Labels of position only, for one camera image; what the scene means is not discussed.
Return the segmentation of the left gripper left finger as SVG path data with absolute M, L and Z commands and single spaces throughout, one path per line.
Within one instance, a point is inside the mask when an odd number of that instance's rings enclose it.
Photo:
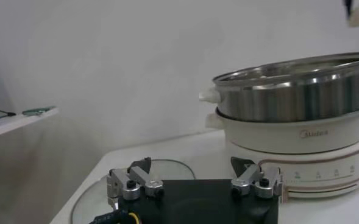
M 115 207 L 119 198 L 136 201 L 141 198 L 142 192 L 147 197 L 162 198 L 164 184 L 150 175 L 151 165 L 151 158 L 146 157 L 132 162 L 126 169 L 110 169 L 106 176 L 108 204 Z

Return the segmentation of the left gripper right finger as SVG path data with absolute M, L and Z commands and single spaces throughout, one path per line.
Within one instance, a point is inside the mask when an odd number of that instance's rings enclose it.
M 230 182 L 232 194 L 248 195 L 251 190 L 258 198 L 269 199 L 283 195 L 283 177 L 279 167 L 262 168 L 249 159 L 231 157 L 236 177 Z

